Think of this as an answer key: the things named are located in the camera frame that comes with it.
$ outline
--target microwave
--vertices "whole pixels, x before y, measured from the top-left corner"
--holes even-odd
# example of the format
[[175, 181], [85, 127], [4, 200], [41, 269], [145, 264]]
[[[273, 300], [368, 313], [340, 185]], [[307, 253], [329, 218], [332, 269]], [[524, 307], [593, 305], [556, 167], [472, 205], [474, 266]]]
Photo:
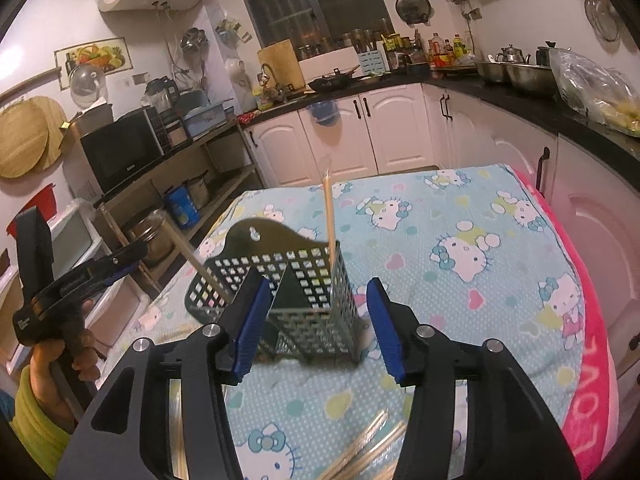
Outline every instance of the microwave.
[[62, 171], [73, 194], [93, 203], [171, 149], [156, 109], [139, 108], [74, 139]]

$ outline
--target black countertop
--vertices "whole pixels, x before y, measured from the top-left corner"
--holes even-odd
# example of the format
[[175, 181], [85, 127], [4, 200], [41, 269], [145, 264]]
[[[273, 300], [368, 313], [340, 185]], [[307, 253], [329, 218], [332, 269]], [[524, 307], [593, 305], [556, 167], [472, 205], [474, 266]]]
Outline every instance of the black countertop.
[[640, 139], [626, 136], [604, 124], [588, 120], [569, 108], [559, 97], [553, 100], [526, 96], [507, 85], [485, 83], [477, 75], [437, 79], [430, 74], [389, 74], [374, 80], [357, 80], [344, 90], [329, 94], [312, 94], [267, 110], [251, 121], [246, 128], [300, 110], [312, 103], [412, 83], [431, 84], [475, 97], [521, 117], [551, 134], [563, 136], [599, 158], [640, 192]]

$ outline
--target cabinet door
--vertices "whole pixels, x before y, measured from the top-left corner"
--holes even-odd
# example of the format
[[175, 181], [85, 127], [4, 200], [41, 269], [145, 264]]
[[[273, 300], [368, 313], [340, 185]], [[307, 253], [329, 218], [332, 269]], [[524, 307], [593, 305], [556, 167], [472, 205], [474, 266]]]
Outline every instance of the cabinet door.
[[[540, 157], [548, 148], [549, 158], [542, 163], [540, 191], [550, 200], [553, 195], [558, 137], [490, 104], [450, 92], [448, 103], [452, 126], [461, 157], [472, 166], [508, 164], [523, 173], [535, 185]], [[464, 105], [458, 114], [458, 102]]]
[[448, 137], [453, 146], [452, 162], [456, 168], [493, 164], [495, 145], [487, 128], [482, 127], [486, 105], [458, 92], [445, 92], [444, 111]]
[[560, 139], [551, 205], [589, 271], [619, 364], [629, 340], [640, 332], [640, 195]]
[[250, 127], [249, 137], [269, 187], [309, 186], [320, 182], [298, 112]]
[[360, 101], [381, 174], [434, 164], [420, 83], [372, 90]]
[[429, 117], [433, 163], [441, 170], [455, 168], [456, 149], [451, 137], [449, 122], [444, 117], [446, 92], [437, 86], [423, 84], [422, 93]]
[[334, 126], [321, 126], [308, 110], [300, 110], [316, 161], [331, 156], [334, 180], [377, 175], [376, 158], [358, 96], [340, 99], [337, 106], [340, 118]]

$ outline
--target human hand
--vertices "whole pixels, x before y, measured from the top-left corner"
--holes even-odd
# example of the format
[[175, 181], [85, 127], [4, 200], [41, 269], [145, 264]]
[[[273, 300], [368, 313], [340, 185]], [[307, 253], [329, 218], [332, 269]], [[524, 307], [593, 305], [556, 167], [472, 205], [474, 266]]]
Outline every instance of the human hand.
[[[93, 303], [86, 302], [83, 310], [91, 310]], [[100, 370], [96, 366], [98, 354], [94, 350], [95, 337], [90, 330], [83, 330], [80, 334], [83, 350], [74, 359], [73, 368], [79, 372], [81, 381], [97, 381]], [[30, 381], [33, 395], [40, 409], [49, 419], [67, 433], [73, 433], [75, 418], [60, 395], [53, 380], [49, 365], [55, 361], [65, 349], [65, 342], [60, 339], [48, 339], [38, 343], [33, 348], [30, 363]]]

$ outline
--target pink blanket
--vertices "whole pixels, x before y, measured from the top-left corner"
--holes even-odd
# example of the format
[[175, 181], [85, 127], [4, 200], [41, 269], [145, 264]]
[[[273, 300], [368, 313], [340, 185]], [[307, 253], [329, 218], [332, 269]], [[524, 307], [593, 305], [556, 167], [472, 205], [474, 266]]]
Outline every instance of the pink blanket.
[[551, 220], [582, 286], [586, 312], [582, 367], [578, 387], [562, 425], [562, 434], [574, 452], [582, 478], [587, 478], [609, 452], [618, 432], [618, 389], [607, 330], [593, 282], [574, 244], [545, 198], [525, 176], [517, 175]]

